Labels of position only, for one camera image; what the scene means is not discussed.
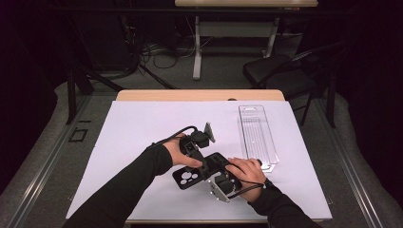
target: wooden table edge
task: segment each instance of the wooden table edge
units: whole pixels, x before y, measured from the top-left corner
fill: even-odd
[[[276,89],[125,89],[116,101],[285,101]]]

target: black curtain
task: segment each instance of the black curtain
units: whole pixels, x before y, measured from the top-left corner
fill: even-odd
[[[47,125],[66,80],[57,42],[36,1],[0,3],[0,191]]]
[[[312,20],[299,51],[347,42],[336,91],[349,103],[358,147],[384,188],[403,208],[403,20],[402,4],[321,0],[325,9],[351,10],[347,20]]]

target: white tabletop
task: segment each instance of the white tabletop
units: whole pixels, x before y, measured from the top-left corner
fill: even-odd
[[[175,0],[177,7],[297,8],[316,7],[317,0]]]
[[[331,219],[296,119],[288,102],[113,102],[86,172],[68,210],[69,218],[96,190],[138,157],[153,142],[195,125],[212,124],[216,143],[203,148],[208,156],[242,157],[239,105],[263,105],[278,151],[279,164],[267,177],[311,219]],[[147,188],[128,222],[265,222],[242,199],[226,203],[209,194],[207,182],[181,190],[172,173],[157,177]]]

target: black plastic part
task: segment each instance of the black plastic part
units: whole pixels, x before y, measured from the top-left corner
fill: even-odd
[[[208,164],[206,163],[204,157],[202,156],[202,153],[200,152],[199,148],[195,145],[194,140],[189,136],[184,136],[181,138],[179,146],[181,152],[184,155],[202,162],[202,166],[198,168],[199,170],[198,176],[201,176],[203,180],[207,180],[210,177],[208,173]],[[192,168],[185,167],[184,169],[186,170],[186,172],[191,172]]]
[[[239,190],[242,187],[240,181],[232,173],[228,172],[225,169],[225,165],[229,164],[230,162],[225,157],[223,157],[222,154],[216,152],[205,157],[204,159],[206,165],[208,166],[208,172],[206,174],[207,179],[210,178],[213,174],[220,172],[223,174],[224,177],[227,176],[227,180],[233,184],[234,187],[231,187],[231,189]],[[189,167],[184,167],[175,171],[172,174],[172,177],[182,190],[193,186],[203,180],[199,169],[189,169]]]
[[[234,191],[234,183],[228,179],[221,180],[222,176],[223,175],[215,177],[215,182],[216,182],[217,186],[221,189],[221,191],[225,195],[232,193],[232,191]]]
[[[200,148],[205,148],[209,144],[208,136],[201,131],[194,131],[190,134],[190,138],[195,142]]]

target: left hand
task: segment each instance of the left hand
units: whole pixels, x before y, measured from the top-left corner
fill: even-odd
[[[169,151],[169,154],[171,155],[173,165],[183,164],[192,168],[201,167],[201,161],[189,158],[181,152],[181,149],[179,148],[179,140],[182,136],[184,136],[183,133],[177,135],[174,139],[163,144],[163,146],[166,147],[166,149]]]

